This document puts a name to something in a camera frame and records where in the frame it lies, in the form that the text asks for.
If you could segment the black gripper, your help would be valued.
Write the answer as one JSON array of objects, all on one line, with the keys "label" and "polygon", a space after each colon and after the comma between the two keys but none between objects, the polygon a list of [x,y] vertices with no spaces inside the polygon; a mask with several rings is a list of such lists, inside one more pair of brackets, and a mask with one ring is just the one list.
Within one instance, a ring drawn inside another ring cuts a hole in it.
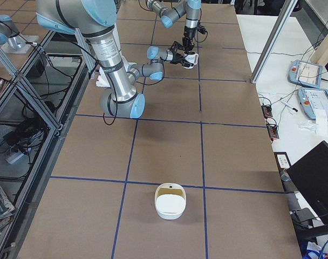
[{"label": "black gripper", "polygon": [[193,39],[196,34],[196,28],[184,27],[182,42],[184,46],[194,46]]},{"label": "black gripper", "polygon": [[185,55],[179,53],[179,50],[183,50],[185,54],[195,54],[194,49],[191,48],[191,44],[185,44],[184,46],[177,41],[169,48],[169,51],[172,53],[172,59],[170,61],[171,64],[181,64],[185,69],[192,69],[194,67],[194,63],[187,62],[185,60]]}]

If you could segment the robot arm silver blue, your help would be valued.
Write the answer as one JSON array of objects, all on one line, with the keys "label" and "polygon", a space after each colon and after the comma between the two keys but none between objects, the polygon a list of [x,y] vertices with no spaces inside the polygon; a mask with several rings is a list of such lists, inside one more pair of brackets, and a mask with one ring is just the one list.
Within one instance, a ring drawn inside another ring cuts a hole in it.
[{"label": "robot arm silver blue", "polygon": [[207,33],[200,22],[201,1],[178,1],[177,5],[171,9],[162,4],[161,1],[146,1],[146,6],[150,11],[160,16],[165,28],[171,27],[181,17],[186,16],[181,48],[185,52],[193,49],[193,39],[197,31],[203,35]]},{"label": "robot arm silver blue", "polygon": [[198,54],[193,51],[193,38],[199,25],[200,1],[179,1],[168,8],[160,1],[146,1],[150,11],[160,16],[164,27],[171,27],[185,16],[183,43],[174,42],[169,50],[151,46],[147,50],[149,64],[126,62],[120,50],[115,27],[117,5],[114,1],[37,1],[37,21],[42,27],[68,35],[79,29],[89,40],[106,78],[108,88],[102,93],[100,106],[107,115],[137,119],[145,109],[145,96],[134,83],[140,77],[163,78],[163,64],[181,64],[186,69],[196,65]]}]

